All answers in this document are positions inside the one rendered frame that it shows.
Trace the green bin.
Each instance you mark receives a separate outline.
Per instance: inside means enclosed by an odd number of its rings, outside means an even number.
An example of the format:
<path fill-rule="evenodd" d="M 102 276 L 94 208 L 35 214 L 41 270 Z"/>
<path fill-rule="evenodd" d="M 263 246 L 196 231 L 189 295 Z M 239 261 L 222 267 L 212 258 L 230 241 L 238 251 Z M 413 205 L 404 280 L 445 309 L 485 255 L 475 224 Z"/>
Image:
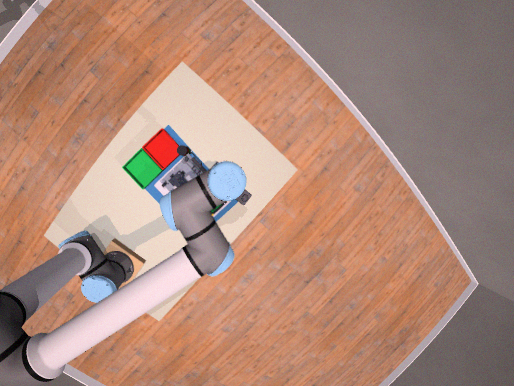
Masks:
<path fill-rule="evenodd" d="M 145 189 L 163 171 L 143 148 L 131 159 L 122 168 L 142 189 Z"/>

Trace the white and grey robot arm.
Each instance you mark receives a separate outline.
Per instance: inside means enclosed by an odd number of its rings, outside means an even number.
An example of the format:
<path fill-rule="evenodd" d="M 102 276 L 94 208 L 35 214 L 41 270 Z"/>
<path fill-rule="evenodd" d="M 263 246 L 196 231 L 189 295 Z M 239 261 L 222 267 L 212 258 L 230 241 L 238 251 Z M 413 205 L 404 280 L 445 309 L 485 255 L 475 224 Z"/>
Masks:
<path fill-rule="evenodd" d="M 52 381 L 66 363 L 196 279 L 224 272 L 235 254 L 210 210 L 234 199 L 245 205 L 252 196 L 246 182 L 239 165 L 223 161 L 164 195 L 162 215 L 188 244 L 121 288 L 134 273 L 131 258 L 120 251 L 104 255 L 86 230 L 61 242 L 58 255 L 2 288 L 0 386 Z M 48 334 L 28 336 L 24 323 L 76 274 L 83 281 L 82 294 L 96 304 Z"/>

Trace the red bin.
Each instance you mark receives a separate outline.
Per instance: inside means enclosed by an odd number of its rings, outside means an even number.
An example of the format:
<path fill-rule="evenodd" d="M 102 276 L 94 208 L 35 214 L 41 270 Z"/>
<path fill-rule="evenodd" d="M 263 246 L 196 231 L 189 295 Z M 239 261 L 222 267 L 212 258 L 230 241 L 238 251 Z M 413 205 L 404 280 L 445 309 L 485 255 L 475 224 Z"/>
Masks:
<path fill-rule="evenodd" d="M 164 170 L 179 156 L 177 153 L 178 146 L 165 129 L 162 128 L 142 148 L 147 153 L 149 152 L 148 155 L 157 164 L 159 162 L 159 167 Z"/>

